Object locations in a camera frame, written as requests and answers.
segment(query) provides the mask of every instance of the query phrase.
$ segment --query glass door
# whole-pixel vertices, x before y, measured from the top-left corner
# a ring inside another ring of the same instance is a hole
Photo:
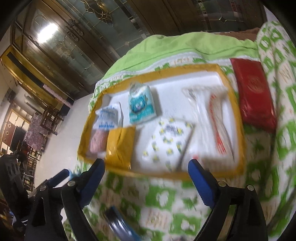
[[[26,36],[24,36],[22,54],[50,82],[76,100],[88,93],[75,82],[69,82],[67,76],[49,58],[46,57]]]
[[[89,93],[109,69],[104,60],[42,1],[32,2],[24,33],[61,71]]]
[[[86,28],[118,59],[150,36],[147,28],[126,0],[43,0],[50,7],[56,2],[80,26]]]

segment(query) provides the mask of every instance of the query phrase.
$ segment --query pink package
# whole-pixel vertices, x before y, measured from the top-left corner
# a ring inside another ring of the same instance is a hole
[[[96,130],[90,143],[91,153],[106,151],[108,134],[109,134],[109,131],[105,131],[101,129]]]

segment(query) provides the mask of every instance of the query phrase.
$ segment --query yellow tape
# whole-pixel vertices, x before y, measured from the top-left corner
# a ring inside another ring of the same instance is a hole
[[[229,80],[226,75],[221,70],[220,66],[217,64],[197,64],[197,65],[185,65],[175,68],[163,69],[147,74],[138,75],[129,79],[126,79],[116,85],[113,85],[105,90],[103,90],[96,104],[87,118],[87,121],[84,125],[80,144],[78,147],[77,155],[81,161],[85,161],[88,163],[93,164],[94,159],[89,159],[86,156],[89,147],[89,141],[91,138],[91,129],[96,117],[95,111],[99,109],[102,105],[102,99],[105,94],[115,94],[121,91],[125,91],[129,89],[130,84],[133,82],[141,82],[147,83],[150,81],[169,78],[172,76],[188,74],[193,72],[199,71],[209,71],[209,72],[217,72],[223,82],[223,84],[228,88],[228,98],[230,100],[232,110],[234,113],[236,130],[237,130],[237,140],[238,140],[238,149],[239,149],[239,162],[235,169],[228,170],[226,172],[215,172],[212,173],[216,178],[231,178],[237,175],[242,175],[244,173],[245,168],[245,139],[244,139],[244,130],[242,125],[242,118],[240,115],[239,106],[237,103],[237,99],[235,97],[234,91],[232,86],[229,84]],[[150,177],[159,177],[159,178],[167,178],[167,179],[174,179],[174,180],[190,180],[190,177],[187,172],[164,172],[164,173],[152,173],[152,172],[138,172],[133,170],[122,170],[116,167],[106,165],[106,169],[114,172],[116,174],[128,177],[143,177],[143,176],[150,176]]]

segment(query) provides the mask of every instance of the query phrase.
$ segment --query blue gripper pad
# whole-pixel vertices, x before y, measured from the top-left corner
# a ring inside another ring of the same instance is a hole
[[[87,206],[91,202],[91,199],[94,196],[94,193],[96,192],[96,189],[98,188],[102,180],[102,177],[105,173],[104,161],[97,159],[95,163],[90,167],[88,172],[91,174],[91,176],[89,177],[87,184],[80,191],[81,200],[79,202],[79,205],[81,208]]]
[[[60,182],[62,182],[64,179],[66,179],[68,176],[69,176],[69,171],[67,169],[63,169],[58,174],[56,174],[54,177],[49,179],[47,185],[49,188],[54,188]]]
[[[218,191],[217,180],[210,172],[205,171],[196,159],[188,163],[188,173],[204,204],[213,209]]]

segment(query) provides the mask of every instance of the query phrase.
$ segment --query blue object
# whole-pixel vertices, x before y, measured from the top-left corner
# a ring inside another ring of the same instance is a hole
[[[61,181],[66,179],[69,176],[69,171],[67,169],[61,170],[58,174],[48,180],[48,187],[54,188],[57,186]]]
[[[127,224],[116,207],[112,206],[105,212],[105,218],[121,241],[142,241],[143,239]]]
[[[80,190],[81,199],[79,202],[79,206],[83,209],[87,206],[98,188],[102,177],[105,173],[105,163],[103,160],[96,160],[96,162],[90,167],[88,173],[91,174],[88,182],[85,184],[84,188]]]
[[[72,180],[74,177],[79,177],[81,175],[81,173],[75,173],[75,172],[72,172],[71,170],[69,171],[69,178],[70,180]]]
[[[205,171],[196,159],[188,163],[188,173],[204,204],[213,209],[217,192],[216,179]]]

